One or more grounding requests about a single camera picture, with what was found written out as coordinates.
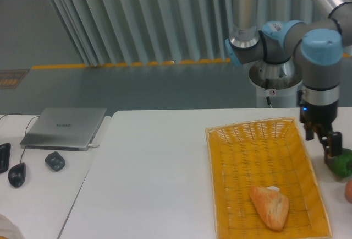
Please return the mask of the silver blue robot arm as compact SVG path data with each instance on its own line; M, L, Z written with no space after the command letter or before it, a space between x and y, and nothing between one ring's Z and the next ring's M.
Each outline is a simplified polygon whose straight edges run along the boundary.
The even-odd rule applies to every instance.
M257 60L283 64L293 60L302 71L298 92L300 122L306 139L317 137L326 164L342 153L342 135L332 128L337 116L340 67L344 48L351 45L351 0L312 0L323 21L267 22L256 28L258 0L233 1L233 31L225 42L233 64Z

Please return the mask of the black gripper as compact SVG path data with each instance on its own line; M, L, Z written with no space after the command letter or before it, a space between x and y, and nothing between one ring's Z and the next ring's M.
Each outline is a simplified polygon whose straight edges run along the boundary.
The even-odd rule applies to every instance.
M324 162L342 154L342 134L333 131L332 122L337 117L338 101L329 105L314 105L304 100L304 91L297 92L297 104L300 107L299 120L305 129L305 139L314 139L318 135L324 149Z

